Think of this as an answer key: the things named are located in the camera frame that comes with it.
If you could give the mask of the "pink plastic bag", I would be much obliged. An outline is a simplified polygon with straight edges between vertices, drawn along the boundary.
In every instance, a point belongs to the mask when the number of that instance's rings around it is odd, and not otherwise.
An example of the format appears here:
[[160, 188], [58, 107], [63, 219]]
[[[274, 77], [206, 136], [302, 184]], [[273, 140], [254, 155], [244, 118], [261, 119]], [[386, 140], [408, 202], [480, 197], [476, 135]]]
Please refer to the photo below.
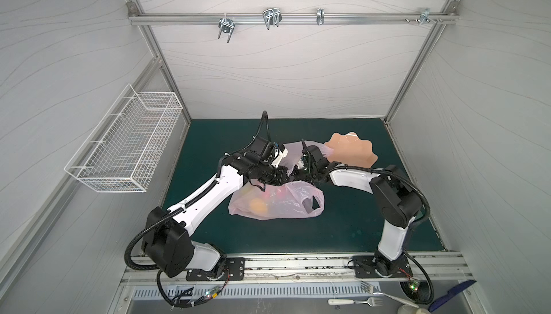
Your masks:
[[[321, 189], [307, 182], [290, 182], [281, 186], [263, 186], [257, 181], [245, 185], [230, 199], [228, 210], [239, 215], [261, 221], [270, 219], [307, 219], [317, 217], [324, 211], [325, 199]], [[252, 199], [262, 199], [268, 205], [268, 214], [259, 217], [249, 210]]]

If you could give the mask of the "yellow lemon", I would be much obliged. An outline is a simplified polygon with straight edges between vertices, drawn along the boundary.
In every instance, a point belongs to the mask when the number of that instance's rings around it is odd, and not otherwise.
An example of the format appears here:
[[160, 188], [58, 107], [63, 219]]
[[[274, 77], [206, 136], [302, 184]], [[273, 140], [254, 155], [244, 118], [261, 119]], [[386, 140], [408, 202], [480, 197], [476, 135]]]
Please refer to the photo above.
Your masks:
[[262, 199], [252, 199], [249, 203], [249, 210], [252, 214], [265, 217], [268, 214], [268, 205]]

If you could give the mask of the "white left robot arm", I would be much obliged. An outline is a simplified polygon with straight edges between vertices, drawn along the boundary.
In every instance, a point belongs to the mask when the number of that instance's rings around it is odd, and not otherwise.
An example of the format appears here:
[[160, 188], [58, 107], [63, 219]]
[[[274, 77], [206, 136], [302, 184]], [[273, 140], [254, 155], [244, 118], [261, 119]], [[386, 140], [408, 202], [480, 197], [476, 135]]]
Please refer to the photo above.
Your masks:
[[219, 278], [226, 256], [208, 243], [192, 240], [199, 225], [226, 198], [257, 181], [264, 190], [288, 180], [288, 169], [281, 165], [287, 155], [284, 146], [256, 133], [241, 149], [225, 153], [215, 175], [199, 189], [168, 209], [153, 209], [140, 231], [125, 249], [123, 259], [132, 270], [159, 270], [170, 278], [188, 270], [201, 270]]

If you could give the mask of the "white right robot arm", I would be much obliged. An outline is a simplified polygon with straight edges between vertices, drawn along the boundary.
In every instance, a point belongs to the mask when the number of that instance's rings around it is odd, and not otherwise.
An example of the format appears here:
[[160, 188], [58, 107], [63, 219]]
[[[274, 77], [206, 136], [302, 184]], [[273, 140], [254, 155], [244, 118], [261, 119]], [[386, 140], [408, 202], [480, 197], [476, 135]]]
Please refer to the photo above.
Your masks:
[[330, 182], [371, 193], [384, 219], [383, 233], [368, 267], [383, 278], [391, 278], [413, 257], [407, 251], [411, 233], [430, 217], [425, 195], [396, 166], [385, 169], [352, 166], [330, 162], [317, 146], [301, 142], [301, 166], [295, 166], [291, 177], [316, 183]]

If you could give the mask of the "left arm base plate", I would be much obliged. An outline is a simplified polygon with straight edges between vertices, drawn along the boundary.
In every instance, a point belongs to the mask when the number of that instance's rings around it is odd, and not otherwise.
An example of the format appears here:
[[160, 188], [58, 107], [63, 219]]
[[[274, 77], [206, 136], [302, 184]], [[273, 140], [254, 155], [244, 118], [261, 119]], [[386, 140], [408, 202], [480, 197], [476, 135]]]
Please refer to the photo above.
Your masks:
[[186, 281], [215, 282], [215, 281], [241, 281], [245, 277], [245, 258], [226, 258], [224, 265], [217, 265], [212, 271], [199, 269], [188, 270]]

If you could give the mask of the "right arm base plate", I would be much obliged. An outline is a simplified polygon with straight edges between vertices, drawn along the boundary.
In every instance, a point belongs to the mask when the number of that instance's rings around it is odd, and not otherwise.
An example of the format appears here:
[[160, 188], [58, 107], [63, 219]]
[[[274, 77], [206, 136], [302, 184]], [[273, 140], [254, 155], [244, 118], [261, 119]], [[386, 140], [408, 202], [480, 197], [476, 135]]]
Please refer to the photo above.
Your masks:
[[413, 277], [410, 263], [405, 255], [400, 255], [397, 260], [389, 261], [379, 255], [355, 255], [347, 263], [347, 267], [354, 272], [359, 279], [389, 279]]

